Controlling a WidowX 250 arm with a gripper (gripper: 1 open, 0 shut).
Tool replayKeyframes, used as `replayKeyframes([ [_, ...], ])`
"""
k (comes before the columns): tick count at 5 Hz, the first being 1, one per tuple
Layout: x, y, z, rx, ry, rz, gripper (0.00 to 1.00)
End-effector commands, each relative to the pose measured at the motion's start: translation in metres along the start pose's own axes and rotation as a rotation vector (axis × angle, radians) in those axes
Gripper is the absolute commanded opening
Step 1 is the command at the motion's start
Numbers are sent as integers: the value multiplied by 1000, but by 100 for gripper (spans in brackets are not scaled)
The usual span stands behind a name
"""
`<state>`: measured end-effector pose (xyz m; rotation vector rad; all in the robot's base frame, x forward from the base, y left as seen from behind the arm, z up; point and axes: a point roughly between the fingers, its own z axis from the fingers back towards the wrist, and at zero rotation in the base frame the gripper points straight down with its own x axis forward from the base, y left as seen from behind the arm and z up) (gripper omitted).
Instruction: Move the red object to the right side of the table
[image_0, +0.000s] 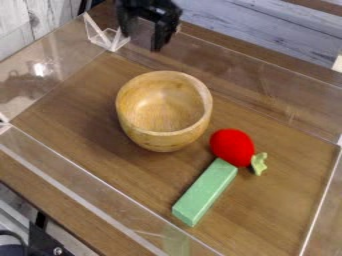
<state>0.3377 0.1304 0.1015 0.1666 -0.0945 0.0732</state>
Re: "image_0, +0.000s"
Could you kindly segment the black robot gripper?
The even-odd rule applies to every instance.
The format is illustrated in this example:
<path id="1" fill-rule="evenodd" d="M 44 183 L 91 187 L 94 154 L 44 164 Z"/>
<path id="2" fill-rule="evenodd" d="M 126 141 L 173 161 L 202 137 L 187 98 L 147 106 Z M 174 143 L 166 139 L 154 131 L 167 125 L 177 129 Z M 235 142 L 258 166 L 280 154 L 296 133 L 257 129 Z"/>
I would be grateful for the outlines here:
<path id="1" fill-rule="evenodd" d="M 159 52 L 178 30 L 182 8 L 173 0 L 115 0 L 115 7 L 119 27 L 126 37 L 134 33 L 138 18 L 155 23 L 151 51 Z"/>

